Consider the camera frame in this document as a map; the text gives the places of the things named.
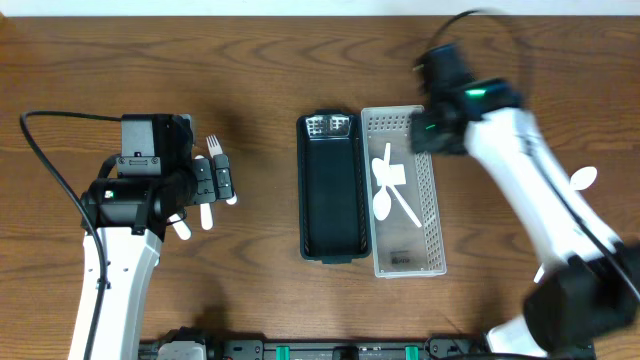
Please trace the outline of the white plastic spoon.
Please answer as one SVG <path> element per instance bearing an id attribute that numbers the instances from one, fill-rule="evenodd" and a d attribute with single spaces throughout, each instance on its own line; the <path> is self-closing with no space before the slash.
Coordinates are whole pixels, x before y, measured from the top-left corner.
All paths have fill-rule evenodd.
<path id="1" fill-rule="evenodd" d="M 372 160 L 371 166 L 380 189 L 373 197 L 373 210 L 374 216 L 378 221 L 385 220 L 391 210 L 392 202 L 391 197 L 387 192 L 387 186 L 385 183 L 385 178 L 382 174 L 382 166 L 389 165 L 390 162 L 390 152 L 391 152 L 391 144 L 386 143 L 383 158 L 374 158 Z"/>
<path id="2" fill-rule="evenodd" d="M 374 158 L 372 160 L 372 169 L 376 178 L 379 179 L 382 184 L 384 184 L 386 187 L 388 187 L 392 191 L 392 193 L 395 195 L 396 199 L 400 203 L 401 207 L 404 209 L 405 213 L 412 220 L 412 222 L 418 228 L 421 228 L 422 227 L 421 220 L 417 217 L 417 215 L 409 206 L 407 201 L 404 199 L 404 197 L 400 194 L 400 192 L 397 190 L 395 185 L 392 183 L 390 166 L 387 165 L 384 160 L 380 158 Z"/>
<path id="3" fill-rule="evenodd" d="M 598 170 L 594 166 L 586 166 L 576 170 L 570 176 L 570 187 L 575 191 L 583 191 L 594 184 Z"/>
<path id="4" fill-rule="evenodd" d="M 195 159 L 205 158 L 202 155 L 197 155 Z M 211 230 L 214 227 L 213 220 L 213 210 L 211 207 L 211 203 L 209 204 L 201 204 L 200 206 L 200 217 L 201 217 L 201 226 L 204 230 Z"/>

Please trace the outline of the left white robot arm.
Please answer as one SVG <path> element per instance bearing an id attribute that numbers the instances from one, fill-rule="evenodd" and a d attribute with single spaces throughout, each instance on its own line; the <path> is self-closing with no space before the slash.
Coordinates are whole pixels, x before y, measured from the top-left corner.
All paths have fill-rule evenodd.
<path id="1" fill-rule="evenodd" d="M 72 359 L 137 358 L 147 291 L 167 228 L 181 222 L 191 206 L 236 196 L 225 154 L 185 158 L 166 176 L 146 172 L 158 159 L 137 157 L 133 174 L 110 177 L 129 161 L 120 154 L 105 160 L 81 198 L 88 217 Z"/>

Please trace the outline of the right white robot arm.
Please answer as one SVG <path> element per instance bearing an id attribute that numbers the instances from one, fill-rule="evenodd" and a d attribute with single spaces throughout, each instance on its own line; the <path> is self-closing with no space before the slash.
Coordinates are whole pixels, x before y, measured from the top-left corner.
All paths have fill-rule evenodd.
<path id="1" fill-rule="evenodd" d="M 414 152 L 468 154 L 489 173 L 540 263 L 522 312 L 489 330 L 492 353 L 558 356 L 632 325 L 639 314 L 639 249 L 626 246 L 584 198 L 502 79 L 435 81 L 411 120 Z"/>

